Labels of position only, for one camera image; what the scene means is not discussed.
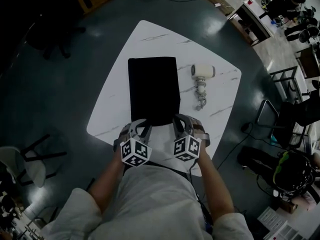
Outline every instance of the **chair leg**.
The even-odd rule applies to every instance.
[[[22,182],[22,181],[21,181],[22,177],[23,177],[26,173],[27,173],[27,171],[26,171],[26,169],[24,169],[24,170],[18,175],[18,177],[16,177],[16,181],[19,182],[19,184],[20,184],[22,187],[34,183],[32,180],[28,180],[28,181],[25,181],[25,182]]]
[[[44,159],[49,159],[49,158],[62,157],[62,156],[65,156],[66,154],[67,154],[67,152],[45,154],[45,155],[40,155],[40,156],[26,157],[24,160],[26,162],[31,162],[31,161],[36,161],[36,160],[44,160]]]
[[[259,108],[258,113],[256,115],[255,124],[258,126],[261,126],[261,127],[266,127],[266,128],[273,128],[273,129],[277,128],[277,126],[274,126],[274,125],[260,124],[259,120],[260,120],[260,117],[264,111],[265,105],[268,105],[271,108],[271,110],[273,111],[273,113],[275,115],[276,121],[278,120],[279,114],[278,114],[277,110],[275,109],[275,107],[272,105],[272,103],[268,99],[265,99],[261,102],[260,108]]]
[[[54,177],[54,176],[56,176],[56,175],[57,175],[57,173],[54,172],[54,173],[48,174],[47,176],[45,176],[45,178],[46,178],[46,179],[49,179],[49,178]]]
[[[38,139],[36,142],[32,143],[30,146],[22,149],[20,154],[23,156],[24,159],[26,159],[26,156],[25,156],[26,153],[28,153],[29,151],[33,150],[36,146],[38,146],[41,142],[45,141],[49,137],[50,137],[50,135],[46,134],[42,138]]]
[[[66,52],[65,47],[62,44],[62,42],[60,42],[58,46],[59,46],[59,49],[60,49],[62,56],[65,57],[66,59],[70,58],[71,54],[69,52]]]
[[[51,218],[49,219],[49,223],[53,222],[54,219],[56,218],[57,212],[58,212],[59,207],[56,207],[51,215]]]

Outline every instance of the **hand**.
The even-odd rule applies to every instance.
[[[118,138],[118,145],[117,145],[116,150],[114,152],[113,159],[114,159],[115,162],[121,162],[122,163],[120,143],[126,142],[128,140],[128,134],[121,134],[123,132],[124,128],[120,132],[120,135],[119,135],[119,138]]]
[[[195,129],[194,133],[204,134],[204,132],[199,129]],[[199,153],[198,163],[202,162],[202,160],[204,160],[207,156],[209,155],[207,154],[207,151],[206,151],[206,141],[202,140],[200,144],[200,153]]]

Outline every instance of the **white chair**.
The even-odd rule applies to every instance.
[[[55,158],[60,156],[65,156],[67,152],[60,152],[47,155],[39,155],[34,148],[39,145],[41,142],[49,138],[50,135],[47,134],[41,139],[37,140],[35,143],[31,144],[27,148],[22,150],[18,149],[15,146],[2,146],[0,147],[0,162],[3,163],[11,175],[19,182],[21,186],[26,186],[34,183],[37,187],[41,188],[45,179],[51,178],[57,175],[56,172],[47,175],[46,166],[42,160]],[[19,172],[16,156],[20,155],[24,159],[24,170]],[[27,174],[31,180],[22,181],[22,177]]]

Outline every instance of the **helmet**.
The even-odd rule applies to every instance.
[[[273,174],[273,183],[286,192],[301,189],[312,174],[310,161],[301,153],[284,152]]]

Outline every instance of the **white t-shirt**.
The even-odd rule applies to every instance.
[[[253,240],[240,213],[218,218],[208,234],[194,188],[167,168],[128,169],[111,206],[112,219],[104,221],[91,195],[75,188],[46,239]]]

